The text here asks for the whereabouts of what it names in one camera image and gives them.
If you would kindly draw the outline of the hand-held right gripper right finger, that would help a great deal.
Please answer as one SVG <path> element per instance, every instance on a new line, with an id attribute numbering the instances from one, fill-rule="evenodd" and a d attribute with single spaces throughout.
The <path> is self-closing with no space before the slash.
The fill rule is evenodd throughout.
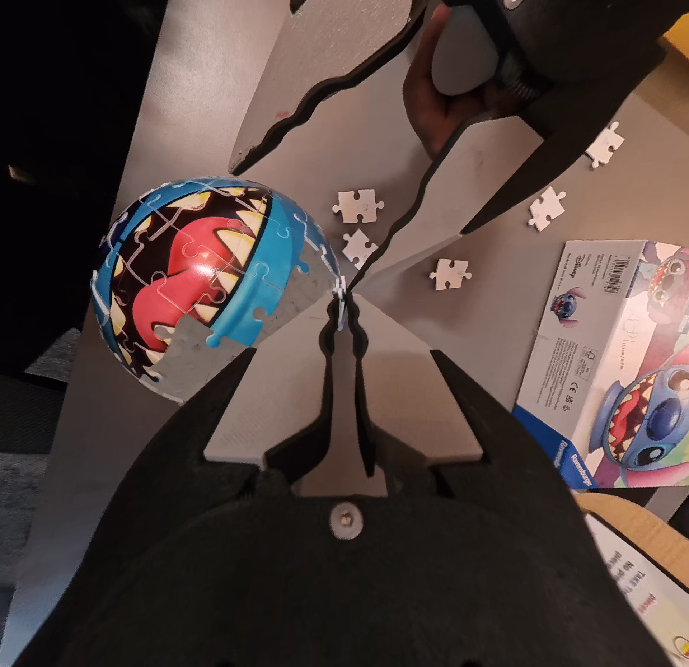
<path id="1" fill-rule="evenodd" d="M 430 347 L 361 295 L 347 296 L 365 470 L 398 477 L 477 462 L 483 450 Z"/>

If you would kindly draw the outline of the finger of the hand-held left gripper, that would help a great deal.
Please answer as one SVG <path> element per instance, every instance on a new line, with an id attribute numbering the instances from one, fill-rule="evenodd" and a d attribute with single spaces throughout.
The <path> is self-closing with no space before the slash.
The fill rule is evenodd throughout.
<path id="1" fill-rule="evenodd" d="M 357 86 L 409 44 L 428 0 L 290 0 L 229 159 L 246 172 L 315 108 Z"/>
<path id="2" fill-rule="evenodd" d="M 397 274 L 459 239 L 462 229 L 543 143 L 518 116 L 487 113 L 457 128 L 424 174 L 411 208 L 366 260 L 349 291 Z"/>

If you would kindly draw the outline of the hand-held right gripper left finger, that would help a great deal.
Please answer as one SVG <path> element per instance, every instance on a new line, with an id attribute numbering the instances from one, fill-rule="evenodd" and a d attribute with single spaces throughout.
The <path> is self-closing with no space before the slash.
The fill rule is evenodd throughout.
<path id="1" fill-rule="evenodd" d="M 329 450 L 340 299 L 326 294 L 262 342 L 204 457 L 280 471 L 293 484 Z"/>

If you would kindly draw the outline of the blue puzzle ball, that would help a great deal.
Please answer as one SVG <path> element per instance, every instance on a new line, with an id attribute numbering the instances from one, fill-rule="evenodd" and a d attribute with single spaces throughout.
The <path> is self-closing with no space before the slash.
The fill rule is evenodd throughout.
<path id="1" fill-rule="evenodd" d="M 169 182 L 128 206 L 100 242 L 90 288 L 113 356 L 177 404 L 311 305 L 345 292 L 313 217 L 235 177 Z"/>

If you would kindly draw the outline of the cartoon printed puzzle box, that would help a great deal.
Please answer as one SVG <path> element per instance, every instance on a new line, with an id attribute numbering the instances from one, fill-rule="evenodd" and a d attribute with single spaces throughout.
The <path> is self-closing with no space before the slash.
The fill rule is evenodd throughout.
<path id="1" fill-rule="evenodd" d="M 572 489 L 688 485 L 688 249 L 568 241 L 512 414 Z"/>

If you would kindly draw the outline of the person's left hand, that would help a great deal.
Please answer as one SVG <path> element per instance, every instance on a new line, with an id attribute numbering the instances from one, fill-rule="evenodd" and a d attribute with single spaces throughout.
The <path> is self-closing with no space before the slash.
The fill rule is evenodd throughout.
<path id="1" fill-rule="evenodd" d="M 492 80 L 453 97 L 438 92 L 432 80 L 432 60 L 450 13 L 443 4 L 435 8 L 423 27 L 402 89 L 409 122 L 430 159 L 435 159 L 453 132 L 472 118 L 486 112 L 512 115 L 523 104 L 518 95 L 499 89 Z"/>

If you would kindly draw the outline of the yellow box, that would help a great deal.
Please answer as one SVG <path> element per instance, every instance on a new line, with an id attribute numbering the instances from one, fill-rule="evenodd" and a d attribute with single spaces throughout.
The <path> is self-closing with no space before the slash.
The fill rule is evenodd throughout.
<path id="1" fill-rule="evenodd" d="M 661 42 L 688 60 L 688 21 L 681 19 L 665 33 Z"/>

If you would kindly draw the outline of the instruction sheet on stand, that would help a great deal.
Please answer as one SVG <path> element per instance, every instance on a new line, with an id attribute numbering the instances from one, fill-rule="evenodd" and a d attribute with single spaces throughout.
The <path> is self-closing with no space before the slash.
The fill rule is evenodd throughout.
<path id="1" fill-rule="evenodd" d="M 614 495 L 574 493 L 585 513 L 592 513 L 612 526 L 676 581 L 688 587 L 688 539 L 646 508 Z"/>

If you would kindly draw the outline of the printed instruction sheet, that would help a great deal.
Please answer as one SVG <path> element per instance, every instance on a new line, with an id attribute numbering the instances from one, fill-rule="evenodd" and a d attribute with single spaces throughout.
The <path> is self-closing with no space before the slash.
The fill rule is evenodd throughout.
<path id="1" fill-rule="evenodd" d="M 592 514 L 586 524 L 606 568 L 673 666 L 688 665 L 688 591 Z"/>

